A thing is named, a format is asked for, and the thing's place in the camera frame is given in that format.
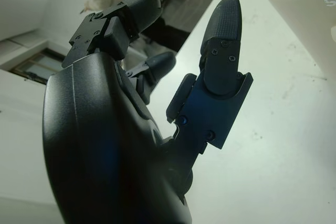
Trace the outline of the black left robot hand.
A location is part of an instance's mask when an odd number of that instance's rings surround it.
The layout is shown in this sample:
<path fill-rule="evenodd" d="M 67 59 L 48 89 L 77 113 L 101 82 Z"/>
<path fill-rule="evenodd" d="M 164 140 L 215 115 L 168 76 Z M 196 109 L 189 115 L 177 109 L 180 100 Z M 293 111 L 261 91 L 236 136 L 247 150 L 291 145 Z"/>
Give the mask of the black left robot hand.
<path fill-rule="evenodd" d="M 238 71 L 239 0 L 221 0 L 166 110 L 163 138 L 150 95 L 175 66 L 171 52 L 124 71 L 127 48 L 162 13 L 161 0 L 122 0 L 87 15 L 50 76 L 43 107 L 46 170 L 65 223 L 191 223 L 185 194 L 208 144 L 222 148 L 251 87 Z"/>

